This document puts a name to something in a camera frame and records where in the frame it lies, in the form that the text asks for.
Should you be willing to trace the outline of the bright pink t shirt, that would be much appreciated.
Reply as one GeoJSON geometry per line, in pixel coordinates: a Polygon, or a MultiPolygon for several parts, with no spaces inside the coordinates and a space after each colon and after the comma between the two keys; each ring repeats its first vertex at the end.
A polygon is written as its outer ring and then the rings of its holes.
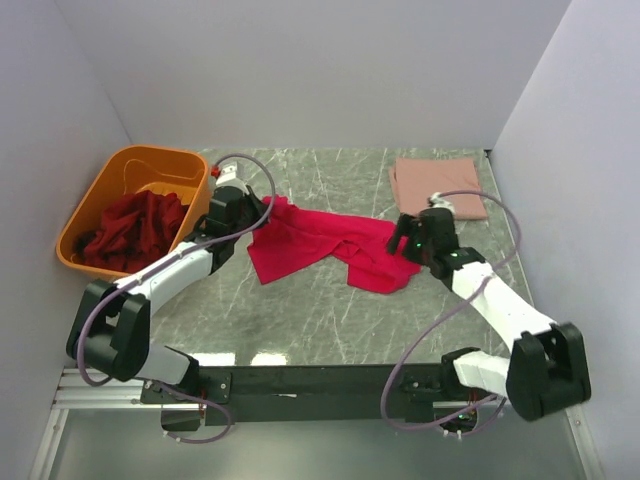
{"type": "Polygon", "coordinates": [[[263,284],[280,280],[326,257],[347,266],[346,283],[354,288],[391,294],[405,288],[421,267],[401,254],[390,254],[390,221],[306,210],[276,196],[269,222],[252,232],[247,247],[263,284]]]}

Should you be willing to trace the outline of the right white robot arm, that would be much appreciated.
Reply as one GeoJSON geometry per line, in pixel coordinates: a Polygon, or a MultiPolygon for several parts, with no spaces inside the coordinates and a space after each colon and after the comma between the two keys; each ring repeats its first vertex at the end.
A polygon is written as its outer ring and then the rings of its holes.
{"type": "Polygon", "coordinates": [[[592,388],[583,335],[522,299],[476,249],[463,247],[454,217],[442,207],[403,214],[387,250],[425,266],[452,293],[468,301],[507,346],[506,358],[469,347],[441,359],[439,377],[426,384],[406,381],[412,390],[449,398],[481,390],[506,398],[527,421],[590,400],[592,388]]]}

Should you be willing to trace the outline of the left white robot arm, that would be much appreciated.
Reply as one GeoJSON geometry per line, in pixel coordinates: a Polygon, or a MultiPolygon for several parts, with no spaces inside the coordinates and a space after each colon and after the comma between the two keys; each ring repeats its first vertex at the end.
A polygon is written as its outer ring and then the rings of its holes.
{"type": "Polygon", "coordinates": [[[111,380],[141,379],[197,394],[198,361],[153,344],[151,319],[186,287],[218,271],[241,236],[267,223],[273,206],[249,187],[218,188],[208,212],[173,251],[116,282],[88,284],[66,345],[83,380],[99,387],[111,380]]]}

